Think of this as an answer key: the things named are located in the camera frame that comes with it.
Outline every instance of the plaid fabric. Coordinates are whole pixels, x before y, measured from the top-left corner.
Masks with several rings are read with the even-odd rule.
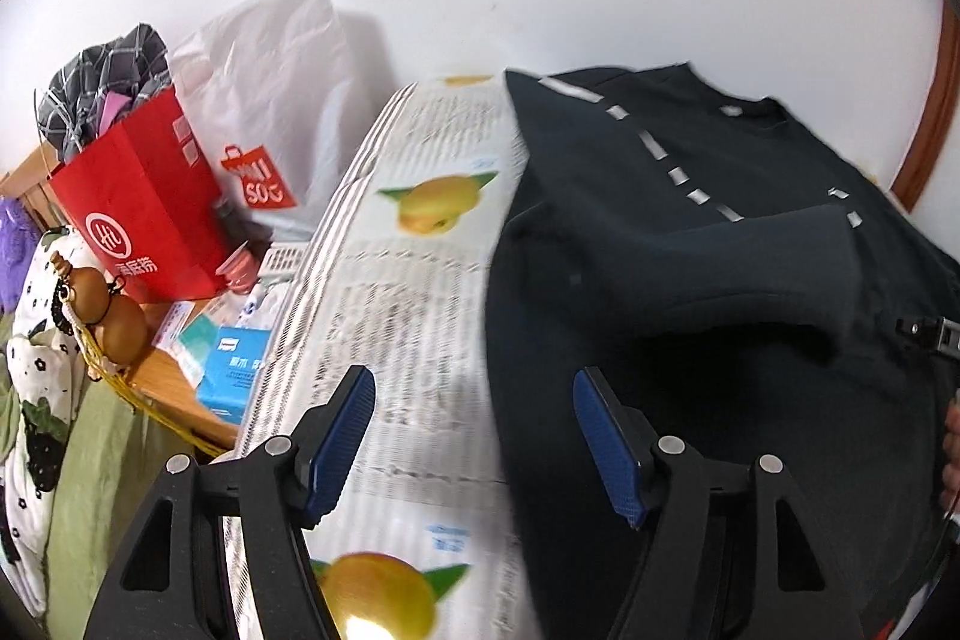
[[[170,85],[166,54],[160,35],[140,23],[126,36],[88,47],[54,75],[37,108],[37,125],[61,162],[97,138],[107,92],[133,99],[121,118]]]

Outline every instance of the purple cloth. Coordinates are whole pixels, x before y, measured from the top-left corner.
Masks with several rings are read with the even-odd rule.
[[[40,229],[16,199],[0,199],[0,305],[12,313],[20,301]]]

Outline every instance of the white circular logo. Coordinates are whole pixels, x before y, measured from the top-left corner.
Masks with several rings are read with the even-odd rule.
[[[123,226],[109,215],[90,213],[86,216],[86,231],[104,253],[121,261],[130,258],[133,246]]]

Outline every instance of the wooden surface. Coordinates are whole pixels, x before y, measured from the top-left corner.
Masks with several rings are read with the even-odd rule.
[[[198,302],[194,307],[194,314],[203,309],[205,304],[206,302]],[[144,306],[151,335],[155,333],[169,309],[169,304]],[[128,382],[134,390],[152,399],[165,413],[197,434],[227,449],[231,449],[236,442],[237,427],[224,423],[197,401],[194,389],[184,377],[184,373],[162,350],[151,347],[144,359],[131,370]]]
[[[944,0],[944,18],[940,28],[940,46],[937,67],[920,116],[920,125],[904,158],[904,165],[896,172],[891,187],[904,209],[911,212],[926,183],[933,174],[937,159],[947,141],[960,92],[960,20]]]

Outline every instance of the blue tissue package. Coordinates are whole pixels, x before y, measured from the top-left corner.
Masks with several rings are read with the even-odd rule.
[[[269,339],[268,330],[221,326],[206,357],[197,400],[227,423],[239,424]]]

